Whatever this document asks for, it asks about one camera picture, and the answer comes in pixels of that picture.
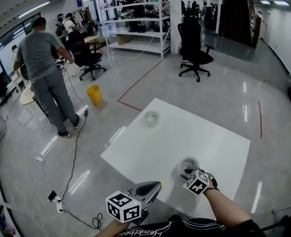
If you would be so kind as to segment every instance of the red floor line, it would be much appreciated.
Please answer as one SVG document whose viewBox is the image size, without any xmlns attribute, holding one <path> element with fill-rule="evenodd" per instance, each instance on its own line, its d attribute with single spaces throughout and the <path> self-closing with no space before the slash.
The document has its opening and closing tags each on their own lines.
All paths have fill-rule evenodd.
<svg viewBox="0 0 291 237">
<path fill-rule="evenodd" d="M 119 100 L 118 100 L 118 102 L 119 102 L 120 104 L 123 104 L 123 105 L 125 105 L 125 106 L 128 106 L 128 107 L 130 107 L 130 108 L 132 108 L 132 109 L 135 109 L 135 110 L 137 110 L 137 111 L 139 111 L 139 112 L 142 111 L 142 110 L 139 109 L 139 108 L 136 108 L 136 107 L 134 107 L 134 106 L 132 106 L 132 105 L 126 104 L 126 103 L 121 102 L 121 101 L 119 101 Z"/>
<path fill-rule="evenodd" d="M 262 112 L 260 110 L 260 102 L 258 101 L 258 107 L 259 107 L 259 121 L 260 121 L 260 138 L 262 137 Z"/>
<path fill-rule="evenodd" d="M 143 78 L 145 78 L 153 69 L 155 69 L 163 60 L 161 60 L 158 64 L 156 64 L 153 68 L 150 69 L 150 71 L 148 71 L 144 76 L 142 76 L 139 80 L 137 80 L 119 99 L 118 99 L 118 102 L 139 82 L 141 81 Z"/>
</svg>

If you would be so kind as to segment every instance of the black shirt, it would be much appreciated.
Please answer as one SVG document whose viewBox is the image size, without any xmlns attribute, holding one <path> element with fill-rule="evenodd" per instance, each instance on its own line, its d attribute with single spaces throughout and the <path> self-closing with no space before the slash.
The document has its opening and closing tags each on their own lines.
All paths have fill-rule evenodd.
<svg viewBox="0 0 291 237">
<path fill-rule="evenodd" d="M 147 237 L 204 237 L 204 236 L 266 236 L 259 230 L 253 220 L 248 220 L 234 228 L 227 228 L 224 225 L 211 219 L 190 219 L 180 221 L 170 221 L 144 226 L 134 226 L 117 236 L 147 236 Z"/>
</svg>

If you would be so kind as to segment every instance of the black office chair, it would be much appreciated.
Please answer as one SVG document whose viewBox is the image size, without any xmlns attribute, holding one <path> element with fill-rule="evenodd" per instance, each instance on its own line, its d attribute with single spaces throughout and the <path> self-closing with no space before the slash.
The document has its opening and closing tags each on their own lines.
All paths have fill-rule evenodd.
<svg viewBox="0 0 291 237">
<path fill-rule="evenodd" d="M 102 68 L 98 63 L 101 61 L 102 54 L 101 53 L 91 53 L 89 45 L 85 44 L 83 38 L 78 38 L 73 40 L 70 43 L 70 50 L 73 53 L 75 64 L 79 67 L 88 66 L 88 68 L 83 68 L 84 73 L 80 76 L 80 80 L 83 80 L 83 76 L 90 72 L 92 80 L 95 80 L 92 72 L 94 70 L 103 70 L 107 71 L 107 69 Z"/>
<path fill-rule="evenodd" d="M 194 71 L 198 77 L 197 82 L 200 82 L 200 77 L 198 71 L 208 73 L 208 77 L 211 76 L 210 72 L 204 69 L 201 69 L 199 65 L 208 64 L 213 61 L 213 58 L 208 54 L 211 49 L 215 49 L 211 45 L 207 45 L 206 53 L 201 51 L 201 41 L 200 41 L 200 32 L 201 26 L 198 23 L 198 20 L 194 17 L 186 16 L 184 17 L 184 22 L 178 25 L 178 30 L 182 40 L 182 47 L 180 54 L 183 56 L 183 60 L 188 60 L 193 65 L 187 65 L 188 62 L 182 62 L 180 67 L 187 67 L 188 69 L 179 73 L 179 76 L 183 73 Z"/>
</svg>

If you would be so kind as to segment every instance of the staircase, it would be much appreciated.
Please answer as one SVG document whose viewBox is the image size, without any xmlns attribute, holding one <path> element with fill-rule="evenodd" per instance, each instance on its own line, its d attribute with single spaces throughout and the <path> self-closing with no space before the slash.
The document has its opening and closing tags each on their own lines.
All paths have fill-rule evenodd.
<svg viewBox="0 0 291 237">
<path fill-rule="evenodd" d="M 251 46 L 247 0 L 226 0 L 223 36 Z"/>
</svg>

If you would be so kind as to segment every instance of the gray t-shirt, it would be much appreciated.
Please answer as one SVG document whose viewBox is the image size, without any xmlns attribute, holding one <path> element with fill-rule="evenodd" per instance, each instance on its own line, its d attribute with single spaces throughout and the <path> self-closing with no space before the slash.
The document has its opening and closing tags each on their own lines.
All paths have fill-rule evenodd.
<svg viewBox="0 0 291 237">
<path fill-rule="evenodd" d="M 36 82 L 56 70 L 51 49 L 61 45 L 56 38 L 45 31 L 32 31 L 19 44 L 17 61 L 24 61 L 31 82 Z"/>
</svg>

